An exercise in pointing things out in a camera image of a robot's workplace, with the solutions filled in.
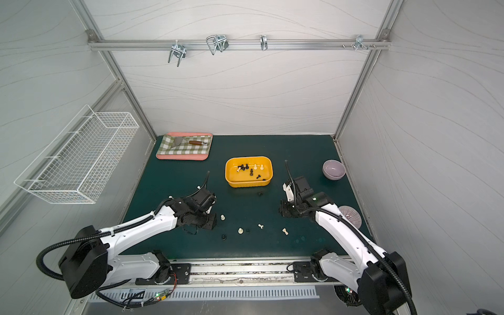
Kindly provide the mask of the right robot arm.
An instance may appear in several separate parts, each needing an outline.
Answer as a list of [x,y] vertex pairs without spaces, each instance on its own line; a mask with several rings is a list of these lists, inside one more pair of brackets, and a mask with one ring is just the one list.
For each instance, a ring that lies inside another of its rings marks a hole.
[[369,314],[392,314],[407,305],[417,314],[405,260],[397,253],[387,253],[366,237],[341,212],[325,193],[316,193],[306,178],[290,178],[283,185],[286,199],[280,213],[287,218],[309,218],[328,232],[351,260],[327,250],[311,257],[312,277],[330,278],[345,287],[345,295],[362,305]]

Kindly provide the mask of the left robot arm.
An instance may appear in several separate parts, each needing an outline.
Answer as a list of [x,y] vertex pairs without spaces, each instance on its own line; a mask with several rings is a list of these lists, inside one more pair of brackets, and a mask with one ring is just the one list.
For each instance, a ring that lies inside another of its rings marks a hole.
[[59,262],[71,298],[82,298],[100,287],[123,281],[172,281],[173,269],[161,251],[138,255],[126,255],[125,251],[178,227],[213,229],[216,215],[211,208],[216,200],[214,193],[201,188],[183,198],[169,198],[149,214],[115,227],[81,229],[76,236],[79,241],[69,245]]

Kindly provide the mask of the yellow plastic storage box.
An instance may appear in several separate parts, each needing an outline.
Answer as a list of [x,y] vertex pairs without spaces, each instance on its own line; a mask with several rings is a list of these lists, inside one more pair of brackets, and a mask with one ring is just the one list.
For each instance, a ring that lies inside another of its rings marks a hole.
[[[249,165],[249,169],[237,173],[239,165]],[[254,165],[257,164],[258,169],[254,170]],[[253,169],[253,176],[250,176],[250,170]],[[271,160],[266,156],[249,156],[231,158],[225,165],[225,179],[232,188],[249,188],[267,186],[273,178],[273,168]]]

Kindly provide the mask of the purple bowl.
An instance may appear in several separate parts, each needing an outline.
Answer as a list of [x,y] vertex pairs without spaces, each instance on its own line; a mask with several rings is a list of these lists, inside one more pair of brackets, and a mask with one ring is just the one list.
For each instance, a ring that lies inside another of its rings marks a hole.
[[331,181],[338,181],[346,175],[345,166],[337,160],[327,160],[322,166],[324,176]]

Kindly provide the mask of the pink striped plate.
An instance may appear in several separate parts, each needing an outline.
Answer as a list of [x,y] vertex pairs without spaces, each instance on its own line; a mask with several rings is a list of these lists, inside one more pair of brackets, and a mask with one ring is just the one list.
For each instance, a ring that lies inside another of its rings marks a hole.
[[362,217],[359,212],[350,206],[340,206],[339,207],[342,216],[344,216],[353,226],[360,229],[362,226]]

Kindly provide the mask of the pink tray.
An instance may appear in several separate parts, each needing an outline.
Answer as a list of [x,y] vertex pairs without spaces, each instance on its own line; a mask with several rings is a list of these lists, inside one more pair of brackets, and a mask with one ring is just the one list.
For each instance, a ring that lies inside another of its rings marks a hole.
[[209,157],[211,133],[172,132],[165,134],[156,152],[159,160],[204,161]]

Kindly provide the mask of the green checkered cloth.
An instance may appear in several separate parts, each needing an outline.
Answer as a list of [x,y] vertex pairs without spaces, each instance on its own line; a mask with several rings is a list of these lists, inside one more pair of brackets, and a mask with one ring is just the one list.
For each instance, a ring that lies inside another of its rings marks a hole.
[[191,155],[191,154],[208,154],[213,140],[212,135],[196,135],[185,136],[188,140],[200,140],[207,142],[208,145],[193,146],[189,144],[181,144],[178,147],[173,147],[174,138],[179,136],[165,135],[161,141],[157,155],[161,156],[178,156],[178,155]]

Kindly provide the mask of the metal hook clamp left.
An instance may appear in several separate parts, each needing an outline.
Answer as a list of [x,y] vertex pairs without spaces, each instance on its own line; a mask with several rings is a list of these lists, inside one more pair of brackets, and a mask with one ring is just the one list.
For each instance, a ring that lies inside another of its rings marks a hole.
[[176,42],[171,46],[171,50],[169,51],[168,63],[172,60],[177,61],[177,67],[180,66],[181,61],[186,58],[186,48]]

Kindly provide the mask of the metal hook clamp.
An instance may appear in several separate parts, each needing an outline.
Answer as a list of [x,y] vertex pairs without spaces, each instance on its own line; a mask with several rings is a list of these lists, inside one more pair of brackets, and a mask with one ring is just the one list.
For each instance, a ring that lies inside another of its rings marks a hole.
[[354,51],[358,51],[358,50],[370,50],[370,49],[374,49],[375,45],[366,44],[364,42],[363,36],[362,35],[358,35],[355,38],[354,43],[349,44],[349,45],[342,44],[341,47],[343,49],[352,49]]
[[217,51],[223,52],[229,47],[229,42],[225,35],[210,35],[206,38],[206,43],[212,55],[215,55]]
[[176,42],[171,46],[171,50],[169,51],[168,63],[172,60],[177,61],[177,67],[180,66],[181,61],[186,58],[186,48]]

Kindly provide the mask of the metal hook small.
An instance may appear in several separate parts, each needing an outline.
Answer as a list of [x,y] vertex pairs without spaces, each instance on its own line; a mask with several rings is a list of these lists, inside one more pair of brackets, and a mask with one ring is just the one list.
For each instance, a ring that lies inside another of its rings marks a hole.
[[266,35],[261,35],[260,38],[261,51],[266,51],[268,49],[268,39]]

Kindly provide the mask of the metal hook clamp right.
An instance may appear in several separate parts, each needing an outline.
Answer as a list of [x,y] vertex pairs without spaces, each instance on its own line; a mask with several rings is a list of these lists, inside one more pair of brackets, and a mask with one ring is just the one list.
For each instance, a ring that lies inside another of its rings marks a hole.
[[352,49],[354,51],[358,51],[358,50],[370,50],[370,49],[374,49],[375,45],[366,44],[364,42],[363,36],[362,35],[358,35],[355,38],[354,43],[349,44],[349,45],[342,44],[341,47],[343,49]]

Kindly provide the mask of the metal hook clamp middle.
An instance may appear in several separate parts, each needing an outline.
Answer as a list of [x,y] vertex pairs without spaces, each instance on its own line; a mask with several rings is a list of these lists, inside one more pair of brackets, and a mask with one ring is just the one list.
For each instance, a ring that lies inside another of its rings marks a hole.
[[215,55],[217,51],[223,52],[229,47],[229,42],[225,35],[210,35],[206,38],[206,43],[212,55]]

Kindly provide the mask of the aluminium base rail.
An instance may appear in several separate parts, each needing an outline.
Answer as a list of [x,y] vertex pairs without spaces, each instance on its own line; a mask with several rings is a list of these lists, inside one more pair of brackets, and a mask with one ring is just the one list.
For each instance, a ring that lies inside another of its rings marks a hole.
[[135,285],[137,278],[153,277],[161,266],[175,263],[192,265],[189,283],[182,286],[280,286],[297,284],[286,270],[294,261],[309,261],[308,257],[246,258],[246,259],[188,259],[156,262],[148,255],[123,256],[108,264],[104,285],[124,281]]

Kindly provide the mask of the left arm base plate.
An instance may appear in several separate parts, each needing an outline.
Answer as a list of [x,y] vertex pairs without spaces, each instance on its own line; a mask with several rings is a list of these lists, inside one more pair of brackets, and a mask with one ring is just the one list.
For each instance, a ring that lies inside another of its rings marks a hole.
[[148,279],[137,278],[137,286],[155,286],[155,285],[185,285],[189,283],[192,265],[189,263],[175,263],[170,266],[161,266],[153,277]]

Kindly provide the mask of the aluminium crossbar rail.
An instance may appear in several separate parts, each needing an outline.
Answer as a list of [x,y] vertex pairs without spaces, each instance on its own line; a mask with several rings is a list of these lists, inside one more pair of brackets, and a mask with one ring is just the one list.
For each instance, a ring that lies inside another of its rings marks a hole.
[[[268,39],[266,51],[336,51],[343,49],[342,44],[349,45],[355,39]],[[199,40],[104,40],[88,46],[93,51],[170,51],[171,46],[178,42],[187,51],[209,51],[204,39]],[[228,51],[261,51],[259,39],[229,39]],[[376,41],[365,39],[366,44],[375,45],[371,50],[386,50],[392,45],[391,41]]]

